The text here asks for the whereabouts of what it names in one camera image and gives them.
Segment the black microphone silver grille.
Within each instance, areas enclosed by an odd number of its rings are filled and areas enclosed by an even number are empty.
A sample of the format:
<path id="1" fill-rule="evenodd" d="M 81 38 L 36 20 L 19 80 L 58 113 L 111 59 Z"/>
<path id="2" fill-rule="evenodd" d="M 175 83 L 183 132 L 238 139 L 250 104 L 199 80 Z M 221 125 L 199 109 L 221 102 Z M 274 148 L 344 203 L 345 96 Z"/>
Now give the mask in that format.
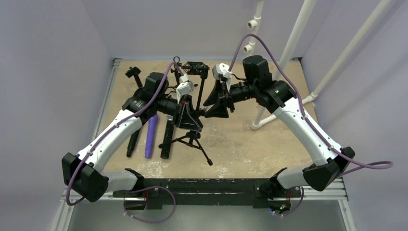
<path id="1" fill-rule="evenodd" d="M 166 117 L 166 128 L 164 133 L 163 142 L 159 145 L 161 149 L 160 157 L 162 159 L 168 159 L 170 157 L 171 142 L 174 134 L 173 116 L 168 115 Z"/>

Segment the purple microphone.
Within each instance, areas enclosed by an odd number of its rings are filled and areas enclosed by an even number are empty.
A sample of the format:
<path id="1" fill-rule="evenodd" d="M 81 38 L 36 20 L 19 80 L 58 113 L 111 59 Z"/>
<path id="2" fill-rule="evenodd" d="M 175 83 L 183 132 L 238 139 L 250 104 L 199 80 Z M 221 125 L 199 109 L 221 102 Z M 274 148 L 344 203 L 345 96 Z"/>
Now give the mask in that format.
<path id="1" fill-rule="evenodd" d="M 157 122 L 158 122 L 157 114 L 152 116 L 148 121 L 148 131 L 145 145 L 145 158 L 147 159 L 150 159 L 152 157 Z"/>

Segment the black tripod stand shock mount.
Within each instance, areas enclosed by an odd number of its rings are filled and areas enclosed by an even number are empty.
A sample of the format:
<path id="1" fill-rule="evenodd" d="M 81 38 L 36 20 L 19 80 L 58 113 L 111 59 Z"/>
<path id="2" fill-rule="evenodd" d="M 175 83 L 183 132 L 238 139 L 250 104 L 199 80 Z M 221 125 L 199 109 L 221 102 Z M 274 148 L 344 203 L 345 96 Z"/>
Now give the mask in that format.
<path id="1" fill-rule="evenodd" d="M 200 117 L 204 116 L 205 114 L 205 109 L 200 107 L 200 103 L 202 99 L 204 83 L 208 77 L 209 67 L 202 62 L 188 61 L 185 64 L 182 64 L 180 69 L 184 70 L 185 73 L 188 75 L 199 76 L 201 79 L 197 103 L 193 103 L 193 100 L 192 100 L 192 105 L 195 110 L 195 114 L 200 119 Z M 178 85 L 173 87 L 175 93 L 176 93 L 177 86 Z M 177 101 L 177 98 L 175 99 L 171 98 L 170 93 L 164 94 L 163 97 L 160 100 L 158 100 L 156 103 L 158 107 L 158 111 L 166 114 L 167 116 L 174 116 L 176 112 L 176 107 L 178 104 L 179 103 Z M 201 137 L 201 132 L 179 129 L 174 125 L 174 134 L 173 134 L 173 140 L 171 142 L 171 145 L 175 142 L 180 142 L 184 145 L 187 145 L 188 147 L 201 150 L 201 152 L 203 153 L 203 155 L 205 156 L 207 160 L 208 165 L 212 166 L 213 162 L 208 157 L 207 153 L 205 152 L 204 148 L 199 142 L 200 137 Z"/>

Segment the black wireless microphone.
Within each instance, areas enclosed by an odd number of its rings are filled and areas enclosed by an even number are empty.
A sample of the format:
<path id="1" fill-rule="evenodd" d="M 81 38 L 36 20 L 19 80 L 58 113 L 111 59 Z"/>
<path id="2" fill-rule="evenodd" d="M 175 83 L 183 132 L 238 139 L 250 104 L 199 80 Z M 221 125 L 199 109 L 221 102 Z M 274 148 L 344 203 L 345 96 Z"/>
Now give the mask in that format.
<path id="1" fill-rule="evenodd" d="M 130 136 L 130 139 L 129 139 L 129 142 L 128 142 L 128 146 L 127 146 L 127 154 L 126 154 L 126 157 L 131 157 L 131 156 L 132 156 L 132 154 L 133 154 L 133 152 L 134 152 L 134 150 L 135 150 L 136 144 L 137 144 L 137 140 L 138 140 L 138 137 L 139 137 L 139 133 L 140 133 L 140 131 L 139 131 L 139 130 L 136 130 L 136 131 Z"/>

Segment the black round-base mic stand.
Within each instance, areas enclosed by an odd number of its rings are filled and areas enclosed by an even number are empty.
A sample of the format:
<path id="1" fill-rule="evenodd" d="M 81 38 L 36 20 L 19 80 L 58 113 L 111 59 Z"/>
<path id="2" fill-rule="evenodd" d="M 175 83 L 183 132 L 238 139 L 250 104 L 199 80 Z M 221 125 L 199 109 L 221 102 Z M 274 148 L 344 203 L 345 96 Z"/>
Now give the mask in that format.
<path id="1" fill-rule="evenodd" d="M 135 82 L 136 82 L 136 84 L 137 84 L 137 86 L 138 86 L 138 88 L 142 88 L 142 87 L 143 87 L 143 84 L 142 84 L 141 79 L 140 79 L 140 77 L 139 77 L 139 74 L 140 74 L 140 73 L 141 73 L 141 70 L 140 70 L 139 68 L 137 68 L 137 67 L 129 67 L 129 70 L 125 73 L 125 75 L 126 75 L 128 78 L 133 77 L 134 80 L 135 80 Z"/>

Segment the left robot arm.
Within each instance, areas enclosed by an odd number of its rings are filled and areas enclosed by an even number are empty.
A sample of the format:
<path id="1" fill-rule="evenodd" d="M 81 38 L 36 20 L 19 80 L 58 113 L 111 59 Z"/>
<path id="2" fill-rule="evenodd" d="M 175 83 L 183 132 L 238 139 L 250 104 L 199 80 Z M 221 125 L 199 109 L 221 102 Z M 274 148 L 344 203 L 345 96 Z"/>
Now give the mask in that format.
<path id="1" fill-rule="evenodd" d="M 142 194 L 143 183 L 135 172 L 125 170 L 124 180 L 115 180 L 103 175 L 103 171 L 118 148 L 157 113 L 173 116 L 177 128 L 196 133 L 202 131 L 203 124 L 191 105 L 191 92 L 195 86 L 189 80 L 189 75 L 181 75 L 176 87 L 176 98 L 168 96 L 168 87 L 166 74 L 150 73 L 144 84 L 126 99 L 116 117 L 101 134 L 76 154 L 67 153 L 62 158 L 63 178 L 68 187 L 66 201 L 69 205 L 79 203 L 79 200 L 70 200 L 71 191 L 78 193 L 80 200 L 89 202 L 96 202 L 111 191 L 125 190 L 132 197 Z"/>

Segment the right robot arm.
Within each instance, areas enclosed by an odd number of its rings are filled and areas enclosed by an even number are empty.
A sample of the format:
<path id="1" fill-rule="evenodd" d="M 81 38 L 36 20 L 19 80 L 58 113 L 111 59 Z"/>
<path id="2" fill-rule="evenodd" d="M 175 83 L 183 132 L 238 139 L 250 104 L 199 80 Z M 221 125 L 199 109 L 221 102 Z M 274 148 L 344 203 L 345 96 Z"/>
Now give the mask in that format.
<path id="1" fill-rule="evenodd" d="M 339 177 L 354 158 L 351 147 L 342 147 L 301 106 L 295 90 L 285 81 L 273 80 L 268 62 L 260 55 L 244 58 L 244 79 L 231 84 L 233 73 L 224 63 L 215 64 L 212 74 L 216 83 L 204 106 L 206 118 L 228 118 L 235 103 L 255 99 L 282 121 L 305 147 L 312 164 L 301 168 L 283 168 L 271 177 L 270 189 L 281 196 L 289 188 L 310 186 L 323 191 Z"/>

